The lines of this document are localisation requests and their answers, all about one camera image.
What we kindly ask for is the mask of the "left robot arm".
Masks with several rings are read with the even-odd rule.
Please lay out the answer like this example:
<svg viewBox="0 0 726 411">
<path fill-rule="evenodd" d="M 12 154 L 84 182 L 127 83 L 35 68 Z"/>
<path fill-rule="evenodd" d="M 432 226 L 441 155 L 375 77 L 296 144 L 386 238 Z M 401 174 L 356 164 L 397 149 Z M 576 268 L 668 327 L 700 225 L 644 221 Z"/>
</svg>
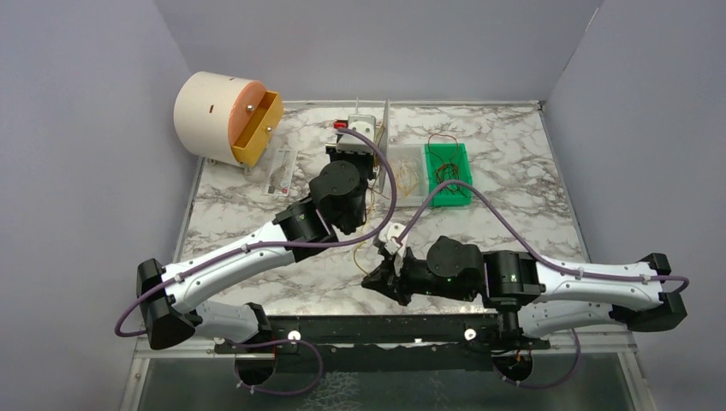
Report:
<svg viewBox="0 0 726 411">
<path fill-rule="evenodd" d="M 156 259 L 137 268 L 136 294 L 150 347 L 161 350 L 197 337 L 259 342 L 271 332 L 262 306 L 218 303 L 212 296 L 260 273 L 300 262 L 354 233 L 364 223 L 367 179 L 345 160 L 327 164 L 309 194 L 259 229 L 186 262 Z"/>
</svg>

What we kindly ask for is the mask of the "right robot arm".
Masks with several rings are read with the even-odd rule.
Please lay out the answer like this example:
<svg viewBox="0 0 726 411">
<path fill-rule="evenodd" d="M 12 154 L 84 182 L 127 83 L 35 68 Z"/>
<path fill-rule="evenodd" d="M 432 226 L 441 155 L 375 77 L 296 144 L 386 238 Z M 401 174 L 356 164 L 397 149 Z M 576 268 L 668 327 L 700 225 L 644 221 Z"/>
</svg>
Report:
<svg viewBox="0 0 726 411">
<path fill-rule="evenodd" d="M 625 265 L 582 264 L 516 251 L 483 252 L 440 236 L 424 259 L 396 241 L 379 243 L 380 265 L 361 282 L 402 306 L 413 295 L 455 301 L 482 299 L 501 316 L 503 340 L 539 339 L 590 325 L 629 331 L 670 331 L 687 317 L 676 290 L 666 291 L 665 255 Z"/>
</svg>

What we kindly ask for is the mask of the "white perforated cable spool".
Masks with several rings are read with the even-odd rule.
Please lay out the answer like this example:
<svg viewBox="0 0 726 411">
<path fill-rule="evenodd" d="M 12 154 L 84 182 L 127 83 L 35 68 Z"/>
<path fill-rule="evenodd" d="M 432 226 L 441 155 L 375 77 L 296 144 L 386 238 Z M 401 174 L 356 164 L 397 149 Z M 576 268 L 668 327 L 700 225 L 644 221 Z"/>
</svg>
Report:
<svg viewBox="0 0 726 411">
<path fill-rule="evenodd" d="M 378 145 L 378 148 L 383 153 L 387 154 L 388 147 L 390 145 L 390 101 L 373 101 L 373 100 L 360 100 L 356 98 L 354 101 L 354 110 L 356 115 L 361 115 L 363 107 L 381 107 L 382 114 L 377 117 L 375 133 L 372 140 Z M 378 171 L 378 179 L 373 183 L 374 189 L 381 195 L 387 194 L 387 189 L 390 186 L 388 183 L 385 169 L 380 166 Z"/>
</svg>

